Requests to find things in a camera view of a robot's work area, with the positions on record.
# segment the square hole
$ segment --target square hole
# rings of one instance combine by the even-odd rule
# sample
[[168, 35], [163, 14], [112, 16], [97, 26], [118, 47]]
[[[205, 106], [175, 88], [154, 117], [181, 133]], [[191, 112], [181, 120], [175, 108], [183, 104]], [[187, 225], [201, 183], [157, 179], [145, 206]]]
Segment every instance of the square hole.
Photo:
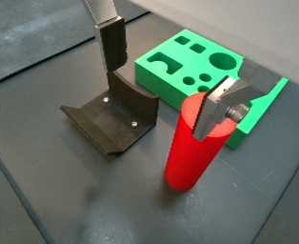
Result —
[[179, 44], [185, 45], [188, 42], [191, 42], [191, 40], [188, 38], [185, 38], [184, 36], [179, 36], [175, 39], [176, 42], [179, 42]]
[[195, 44], [192, 47], [191, 47], [191, 50], [195, 51], [196, 53], [203, 53], [203, 51], [205, 50], [205, 47], [200, 44]]

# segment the red tube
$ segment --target red tube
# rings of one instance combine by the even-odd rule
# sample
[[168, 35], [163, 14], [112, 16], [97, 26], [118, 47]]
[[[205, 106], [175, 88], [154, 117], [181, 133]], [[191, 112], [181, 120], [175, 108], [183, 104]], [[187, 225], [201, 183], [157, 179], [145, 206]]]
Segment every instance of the red tube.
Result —
[[192, 130], [203, 99], [204, 92], [200, 92], [184, 100], [176, 124], [164, 175], [171, 187], [179, 191], [193, 188], [236, 128], [236, 123], [225, 119], [203, 142], [193, 137]]

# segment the circular hole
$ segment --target circular hole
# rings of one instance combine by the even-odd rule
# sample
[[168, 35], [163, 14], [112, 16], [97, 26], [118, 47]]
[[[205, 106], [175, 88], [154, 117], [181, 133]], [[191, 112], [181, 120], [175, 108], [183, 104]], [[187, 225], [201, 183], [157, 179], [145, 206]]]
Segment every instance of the circular hole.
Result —
[[211, 80], [211, 75], [208, 75], [207, 73], [203, 73], [200, 75], [200, 79], [204, 81], [204, 82], [208, 82]]
[[217, 52], [209, 56], [211, 65], [220, 70], [232, 70], [236, 67], [235, 59], [225, 53]]
[[197, 90], [199, 90], [199, 92], [208, 92], [209, 87], [207, 87], [207, 86], [199, 86]]
[[183, 78], [183, 82], [184, 82], [185, 85], [191, 86], [191, 85], [195, 84], [195, 79], [192, 77], [187, 76], [187, 77]]

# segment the cutout hole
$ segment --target cutout hole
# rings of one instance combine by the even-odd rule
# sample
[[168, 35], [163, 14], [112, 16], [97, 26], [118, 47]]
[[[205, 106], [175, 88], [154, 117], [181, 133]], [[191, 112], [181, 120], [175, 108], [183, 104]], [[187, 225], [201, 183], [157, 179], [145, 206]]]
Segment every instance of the cutout hole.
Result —
[[169, 56], [167, 56], [163, 52], [157, 52], [153, 56], [150, 56], [148, 58], [148, 61], [152, 62], [163, 62], [167, 65], [167, 73], [168, 74], [173, 74], [176, 73], [180, 68], [183, 67], [183, 65], [180, 63], [177, 63], [177, 61], [171, 58]]
[[185, 85], [192, 86], [195, 84], [195, 79], [189, 76], [183, 78], [183, 82]]
[[207, 73], [201, 73], [200, 79], [201, 79], [201, 81], [208, 82], [208, 81], [211, 81], [212, 78], [211, 78], [211, 75], [208, 75]]
[[211, 65], [224, 71], [232, 70], [236, 67], [236, 61], [228, 54], [216, 52], [209, 56]]
[[208, 92], [209, 91], [209, 87], [207, 87], [207, 86], [199, 86], [197, 91], [199, 92]]
[[191, 42], [191, 40], [188, 38], [185, 38], [184, 36], [179, 36], [175, 39], [176, 42], [179, 42], [179, 44], [185, 45], [188, 42]]
[[252, 102], [247, 102], [247, 103], [245, 103], [245, 106], [251, 109], [251, 108], [253, 107]]
[[192, 51], [195, 51], [196, 53], [203, 53], [204, 50], [205, 50], [205, 47], [200, 44], [195, 44], [191, 48], [189, 48]]

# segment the green shape sorter block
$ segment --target green shape sorter block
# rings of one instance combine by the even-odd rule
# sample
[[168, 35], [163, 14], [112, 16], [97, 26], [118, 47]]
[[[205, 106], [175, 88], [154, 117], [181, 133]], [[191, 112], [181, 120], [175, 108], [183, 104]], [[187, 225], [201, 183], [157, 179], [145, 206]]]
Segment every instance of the green shape sorter block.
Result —
[[[207, 92], [228, 75], [239, 79], [243, 56], [189, 30], [181, 31], [136, 61], [136, 81], [179, 111], [184, 99]], [[237, 124], [227, 145], [236, 149], [283, 90], [283, 78], [275, 89], [247, 105], [251, 110]]]

